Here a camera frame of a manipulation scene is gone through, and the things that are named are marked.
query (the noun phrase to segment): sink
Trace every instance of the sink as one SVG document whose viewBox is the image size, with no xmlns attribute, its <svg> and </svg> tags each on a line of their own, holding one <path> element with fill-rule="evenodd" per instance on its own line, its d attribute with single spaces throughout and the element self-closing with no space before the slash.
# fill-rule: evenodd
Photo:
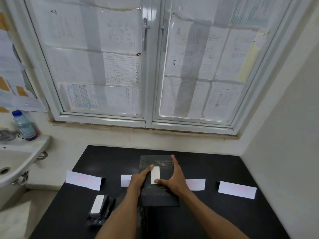
<svg viewBox="0 0 319 239">
<path fill-rule="evenodd" d="M 16 138 L 0 142 L 0 187 L 16 181 L 44 152 L 50 136 L 41 135 L 33 141 Z"/>
</svg>

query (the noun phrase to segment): yellow paper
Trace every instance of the yellow paper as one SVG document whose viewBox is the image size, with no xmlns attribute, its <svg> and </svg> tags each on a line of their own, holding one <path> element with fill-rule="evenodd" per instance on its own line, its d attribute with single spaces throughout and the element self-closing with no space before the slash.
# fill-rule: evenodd
<svg viewBox="0 0 319 239">
<path fill-rule="evenodd" d="M 258 57 L 258 54 L 260 52 L 260 49 L 257 47 L 257 45 L 255 43 L 253 43 L 248 51 L 248 54 L 246 56 L 245 62 L 242 65 L 240 72 L 237 76 L 237 81 L 239 82 L 245 82 L 246 79 L 248 78 L 254 64 L 255 61 Z"/>
<path fill-rule="evenodd" d="M 0 112 L 8 113 L 9 111 L 7 110 L 7 108 L 0 106 Z"/>
<path fill-rule="evenodd" d="M 19 96 L 28 96 L 28 94 L 25 92 L 25 90 L 21 86 L 17 86 L 17 92 Z"/>
<path fill-rule="evenodd" d="M 10 27 L 5 19 L 5 16 L 2 12 L 0 12 L 0 29 L 5 31 L 10 31 Z"/>
<path fill-rule="evenodd" d="M 0 89 L 10 91 L 10 88 L 8 87 L 5 80 L 0 76 Z"/>
</svg>

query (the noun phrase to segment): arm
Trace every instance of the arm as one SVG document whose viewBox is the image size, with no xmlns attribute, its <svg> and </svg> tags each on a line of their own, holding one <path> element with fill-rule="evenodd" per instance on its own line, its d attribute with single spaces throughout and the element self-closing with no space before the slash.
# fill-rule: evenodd
<svg viewBox="0 0 319 239">
<path fill-rule="evenodd" d="M 248 239 L 236 226 L 215 213 L 197 198 L 188 188 L 184 174 L 174 155 L 172 155 L 172 159 L 174 163 L 173 176 L 169 180 L 156 179 L 155 183 L 166 185 L 174 194 L 178 195 L 194 213 L 210 238 Z"/>
<path fill-rule="evenodd" d="M 122 203 L 116 208 L 99 230 L 95 239 L 133 239 L 136 233 L 137 204 L 141 186 L 153 165 L 140 174 L 133 174 Z"/>
</svg>

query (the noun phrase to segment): window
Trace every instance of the window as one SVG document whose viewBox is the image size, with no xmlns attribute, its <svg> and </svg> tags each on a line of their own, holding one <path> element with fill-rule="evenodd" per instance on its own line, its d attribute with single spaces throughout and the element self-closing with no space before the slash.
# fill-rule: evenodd
<svg viewBox="0 0 319 239">
<path fill-rule="evenodd" d="M 55 120 L 236 135 L 312 0 L 6 0 Z"/>
</svg>

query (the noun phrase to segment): blue bottle cap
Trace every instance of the blue bottle cap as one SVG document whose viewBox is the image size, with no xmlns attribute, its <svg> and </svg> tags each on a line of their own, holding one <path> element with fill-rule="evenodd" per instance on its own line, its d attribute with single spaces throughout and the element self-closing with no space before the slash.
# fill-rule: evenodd
<svg viewBox="0 0 319 239">
<path fill-rule="evenodd" d="M 14 117 L 22 116 L 22 112 L 20 110 L 16 110 L 16 111 L 12 112 L 12 115 Z"/>
</svg>

